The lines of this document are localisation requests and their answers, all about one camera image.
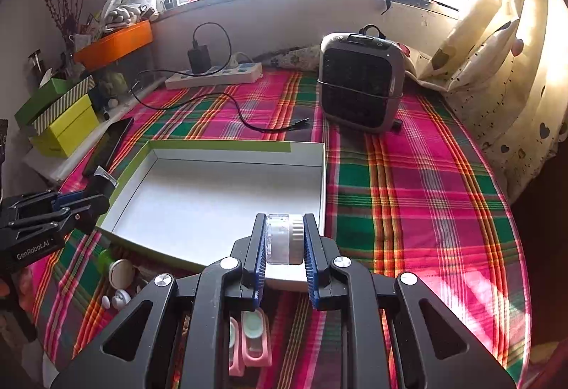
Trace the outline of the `striped white box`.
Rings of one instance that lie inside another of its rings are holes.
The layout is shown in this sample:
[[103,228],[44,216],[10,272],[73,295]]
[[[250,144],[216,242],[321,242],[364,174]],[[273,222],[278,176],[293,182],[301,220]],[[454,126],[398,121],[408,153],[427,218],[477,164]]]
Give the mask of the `striped white box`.
[[53,104],[50,104],[38,118],[35,118],[27,127],[26,134],[31,137],[41,135],[51,123],[54,123],[65,111],[81,100],[82,97],[88,94],[88,91],[94,87],[95,80],[92,76],[77,83],[63,94],[62,97],[59,97]]

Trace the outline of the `small white round jar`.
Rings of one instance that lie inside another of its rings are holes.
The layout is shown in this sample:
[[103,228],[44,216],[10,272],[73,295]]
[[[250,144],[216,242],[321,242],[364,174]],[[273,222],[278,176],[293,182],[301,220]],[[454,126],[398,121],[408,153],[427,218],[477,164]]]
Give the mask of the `small white round jar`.
[[267,262],[300,265],[304,258],[304,222],[300,214],[269,214],[265,223]]

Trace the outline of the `white shelf board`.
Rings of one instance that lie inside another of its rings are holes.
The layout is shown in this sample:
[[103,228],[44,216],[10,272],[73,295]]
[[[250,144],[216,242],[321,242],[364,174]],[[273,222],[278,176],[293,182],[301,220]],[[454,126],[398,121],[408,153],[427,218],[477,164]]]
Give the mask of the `white shelf board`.
[[62,184],[83,158],[89,154],[89,151],[96,145],[107,127],[127,115],[137,103],[133,97],[130,97],[124,104],[112,109],[110,118],[92,130],[70,157],[46,157],[34,148],[25,154],[23,162],[46,181]]

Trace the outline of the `yellow cardboard box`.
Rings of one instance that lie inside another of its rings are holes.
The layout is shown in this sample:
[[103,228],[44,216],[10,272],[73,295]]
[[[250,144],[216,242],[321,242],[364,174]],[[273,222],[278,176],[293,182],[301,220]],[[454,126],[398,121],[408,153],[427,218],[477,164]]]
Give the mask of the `yellow cardboard box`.
[[46,130],[30,137],[31,144],[45,157],[69,158],[99,126],[92,101],[85,94]]

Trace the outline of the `black smartphone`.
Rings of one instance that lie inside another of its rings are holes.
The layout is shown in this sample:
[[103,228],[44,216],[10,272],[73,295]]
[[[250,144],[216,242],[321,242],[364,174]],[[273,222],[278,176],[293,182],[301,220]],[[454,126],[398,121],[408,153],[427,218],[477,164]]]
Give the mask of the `black smartphone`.
[[133,118],[123,118],[108,126],[88,159],[82,173],[83,177],[91,177],[98,167],[105,171],[109,170],[122,140],[126,137],[133,123]]

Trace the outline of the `cream heart curtain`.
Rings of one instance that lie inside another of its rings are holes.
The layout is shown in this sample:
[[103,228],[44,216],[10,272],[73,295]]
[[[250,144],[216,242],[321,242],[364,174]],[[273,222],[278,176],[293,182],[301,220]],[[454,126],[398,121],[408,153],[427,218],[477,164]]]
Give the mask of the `cream heart curtain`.
[[564,0],[471,0],[417,71],[475,138],[510,202],[567,139]]

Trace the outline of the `white round hook knob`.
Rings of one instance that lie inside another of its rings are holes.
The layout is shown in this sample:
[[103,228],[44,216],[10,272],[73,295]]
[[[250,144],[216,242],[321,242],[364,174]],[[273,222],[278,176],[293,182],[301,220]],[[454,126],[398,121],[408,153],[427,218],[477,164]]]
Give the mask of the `white round hook knob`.
[[120,311],[129,305],[132,301],[130,294],[124,289],[115,290],[115,294],[112,297],[104,295],[101,298],[101,305],[104,309],[114,308],[116,311]]

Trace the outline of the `green white shallow box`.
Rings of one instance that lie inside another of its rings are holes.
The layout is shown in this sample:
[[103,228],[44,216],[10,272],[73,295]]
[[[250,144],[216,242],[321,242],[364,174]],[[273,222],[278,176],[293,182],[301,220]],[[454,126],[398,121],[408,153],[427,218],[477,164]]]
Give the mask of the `green white shallow box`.
[[120,174],[96,226],[131,250],[199,269],[228,256],[259,213],[311,213],[324,228],[324,144],[151,140]]

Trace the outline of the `white power strip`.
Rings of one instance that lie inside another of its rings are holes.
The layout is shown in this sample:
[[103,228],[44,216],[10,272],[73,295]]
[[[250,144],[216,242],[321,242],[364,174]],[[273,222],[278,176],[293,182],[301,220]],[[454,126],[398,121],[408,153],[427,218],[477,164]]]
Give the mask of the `white power strip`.
[[263,74],[261,63],[241,63],[232,68],[225,68],[214,74],[205,74],[193,77],[190,72],[184,72],[182,75],[175,74],[165,80],[165,88],[168,90],[231,85],[231,84],[250,84],[259,80]]

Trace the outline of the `grey black space heater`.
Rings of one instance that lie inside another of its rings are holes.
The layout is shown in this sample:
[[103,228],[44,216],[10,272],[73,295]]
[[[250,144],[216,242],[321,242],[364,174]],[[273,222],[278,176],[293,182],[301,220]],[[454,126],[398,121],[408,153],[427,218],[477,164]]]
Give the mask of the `grey black space heater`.
[[327,120],[369,133],[399,132],[407,57],[383,33],[367,25],[333,32],[319,47],[319,103]]

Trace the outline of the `pink clip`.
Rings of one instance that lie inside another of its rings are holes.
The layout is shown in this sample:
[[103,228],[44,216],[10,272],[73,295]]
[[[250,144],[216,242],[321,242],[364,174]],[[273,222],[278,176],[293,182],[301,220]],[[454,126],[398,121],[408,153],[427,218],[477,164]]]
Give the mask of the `pink clip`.
[[239,322],[231,317],[229,322],[229,374],[231,377],[242,377],[245,373],[241,336]]
[[241,352],[246,367],[272,366],[269,320],[261,308],[241,313]]

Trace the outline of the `orange tray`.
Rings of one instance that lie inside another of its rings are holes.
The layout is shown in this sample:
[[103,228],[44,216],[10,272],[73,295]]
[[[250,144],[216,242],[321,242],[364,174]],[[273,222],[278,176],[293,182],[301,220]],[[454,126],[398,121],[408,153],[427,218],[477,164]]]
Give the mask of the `orange tray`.
[[133,51],[153,41],[149,21],[122,28],[88,45],[74,54],[74,61],[82,64],[88,71],[96,71],[123,58]]

